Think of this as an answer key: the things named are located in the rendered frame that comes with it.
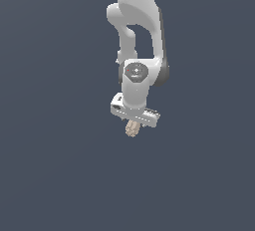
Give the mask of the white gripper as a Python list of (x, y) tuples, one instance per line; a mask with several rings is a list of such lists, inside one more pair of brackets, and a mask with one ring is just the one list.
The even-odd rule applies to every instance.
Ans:
[(142, 126), (156, 127), (157, 121), (160, 118), (160, 113), (148, 108), (145, 108), (142, 114), (129, 115), (123, 104), (123, 94), (117, 93), (111, 101), (111, 113), (118, 116), (120, 119), (129, 119), (126, 125), (126, 134), (135, 137)]

